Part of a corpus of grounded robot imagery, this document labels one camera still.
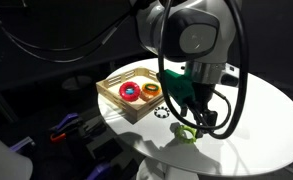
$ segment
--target floor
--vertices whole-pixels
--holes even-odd
[[[103,78],[103,75],[98,73],[90,72],[88,74],[83,74],[90,76],[93,81],[98,81]],[[60,85],[65,78],[66,77],[60,77],[56,80],[39,82],[33,85],[28,85],[27,87],[5,92],[5,96],[14,104],[14,110],[22,117],[22,119],[18,123],[0,125],[0,139],[7,145],[13,145],[26,136],[32,136],[35,137],[38,146],[41,146],[41,144],[45,144],[44,142],[47,141],[46,137],[43,138],[43,134],[47,133],[48,129],[56,125],[65,114],[70,112],[81,113],[86,119],[91,119],[90,122],[93,124],[100,121],[99,111],[96,104],[97,91],[94,84],[78,91],[65,91],[60,89]],[[293,93],[291,91],[285,88],[282,88],[281,90],[293,100]],[[143,160],[144,156],[134,151],[131,147],[125,146],[125,144],[116,138],[116,135],[111,130],[108,129],[87,147],[89,151],[92,152],[94,149],[102,146],[105,142],[108,142],[111,139],[114,139],[122,150],[121,153],[112,159],[112,164],[118,164],[121,169],[125,169],[125,167],[129,166],[129,171],[136,172],[138,170],[138,164]],[[63,153],[66,156],[71,156],[69,155],[69,150],[65,148],[65,146],[59,148],[51,145],[42,146],[45,147],[42,148],[43,152],[48,155],[54,156],[58,153]],[[48,165],[48,167],[54,168],[56,167],[56,164]],[[200,180],[293,180],[292,167],[287,167],[274,173],[255,177],[217,178],[200,176]],[[62,173],[69,167],[65,166],[63,168],[64,169],[55,169],[55,173]],[[47,168],[43,168],[41,171],[47,173]]]

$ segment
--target purple object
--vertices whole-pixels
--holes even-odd
[[[77,113],[70,113],[67,114],[67,116],[56,126],[56,130],[58,131],[60,128],[62,128],[65,124],[67,124],[69,121],[78,118]]]
[[[110,170],[110,164],[102,163],[95,167],[94,171],[90,173],[86,180],[97,180],[97,178],[105,175]]]

